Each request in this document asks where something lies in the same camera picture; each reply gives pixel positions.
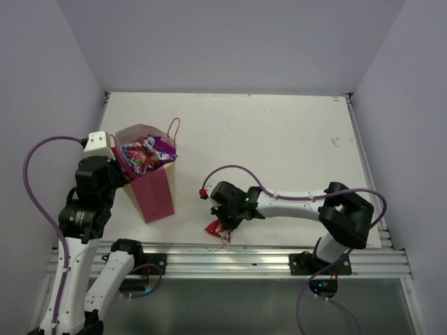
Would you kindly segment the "small red candy packet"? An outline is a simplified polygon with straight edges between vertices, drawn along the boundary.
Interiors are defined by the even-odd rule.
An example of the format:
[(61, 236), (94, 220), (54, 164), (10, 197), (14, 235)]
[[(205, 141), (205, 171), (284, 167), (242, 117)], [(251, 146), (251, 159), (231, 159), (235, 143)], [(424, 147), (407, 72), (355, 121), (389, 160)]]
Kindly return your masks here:
[(225, 228), (219, 219), (212, 221), (205, 228), (205, 231), (213, 237), (219, 238), (225, 245), (229, 245), (231, 242), (232, 230)]

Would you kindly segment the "Fox's candy bag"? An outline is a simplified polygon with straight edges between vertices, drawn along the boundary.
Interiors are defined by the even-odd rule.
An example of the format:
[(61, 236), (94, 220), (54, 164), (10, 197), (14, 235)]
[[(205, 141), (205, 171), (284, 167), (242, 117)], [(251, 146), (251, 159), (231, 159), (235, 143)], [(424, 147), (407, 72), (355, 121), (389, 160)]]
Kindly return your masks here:
[(118, 152), (124, 162), (139, 177), (157, 169), (160, 164), (158, 151), (154, 148), (156, 140), (151, 137), (142, 137), (133, 142), (120, 144)]

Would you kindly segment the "pink paper bag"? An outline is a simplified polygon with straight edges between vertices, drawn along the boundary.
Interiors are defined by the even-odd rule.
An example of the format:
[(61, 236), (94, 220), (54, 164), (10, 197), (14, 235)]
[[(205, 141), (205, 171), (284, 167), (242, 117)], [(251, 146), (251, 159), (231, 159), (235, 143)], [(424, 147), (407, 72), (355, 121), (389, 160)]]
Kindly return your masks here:
[(177, 154), (176, 137), (179, 126), (180, 119), (175, 117), (166, 131), (154, 126), (136, 124), (118, 131), (112, 137), (115, 141), (112, 151), (128, 180), (128, 185), (124, 187), (124, 190), (146, 223), (167, 218), (175, 213), (175, 163), (177, 158), (175, 161), (166, 163), (139, 177), (124, 162), (117, 147), (142, 137), (160, 136), (164, 142), (174, 148)]

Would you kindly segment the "purple grape candy bag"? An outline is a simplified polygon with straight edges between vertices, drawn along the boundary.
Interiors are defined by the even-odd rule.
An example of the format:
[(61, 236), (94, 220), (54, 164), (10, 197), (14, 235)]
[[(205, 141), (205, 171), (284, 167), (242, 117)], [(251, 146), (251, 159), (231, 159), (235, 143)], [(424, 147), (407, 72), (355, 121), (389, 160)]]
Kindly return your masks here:
[(149, 164), (153, 170), (166, 163), (171, 163), (177, 158), (174, 148), (164, 142), (160, 136), (148, 136), (143, 144), (148, 152)]

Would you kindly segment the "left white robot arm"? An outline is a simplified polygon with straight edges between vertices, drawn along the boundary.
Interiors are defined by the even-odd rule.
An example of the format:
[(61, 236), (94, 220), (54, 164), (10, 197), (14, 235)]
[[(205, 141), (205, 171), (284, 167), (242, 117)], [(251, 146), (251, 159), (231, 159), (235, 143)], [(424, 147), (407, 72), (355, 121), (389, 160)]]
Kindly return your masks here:
[(81, 160), (75, 180), (56, 226), (59, 260), (50, 303), (33, 334), (102, 334), (103, 319), (125, 276), (145, 266), (142, 244), (118, 239), (99, 277), (89, 284), (116, 190), (126, 181), (117, 162), (106, 156)]

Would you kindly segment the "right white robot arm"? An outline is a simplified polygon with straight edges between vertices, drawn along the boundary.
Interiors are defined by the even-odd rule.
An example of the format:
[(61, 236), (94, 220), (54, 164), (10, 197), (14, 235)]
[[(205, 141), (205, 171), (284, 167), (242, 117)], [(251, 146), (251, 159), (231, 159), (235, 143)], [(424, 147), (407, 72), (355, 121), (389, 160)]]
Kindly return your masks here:
[(327, 274), (336, 260), (350, 249), (367, 246), (374, 206), (339, 182), (317, 193), (287, 193), (252, 186), (243, 191), (227, 181), (206, 185), (200, 192), (212, 203), (211, 214), (226, 230), (243, 221), (270, 218), (301, 218), (321, 223), (327, 230), (311, 257), (314, 271)]

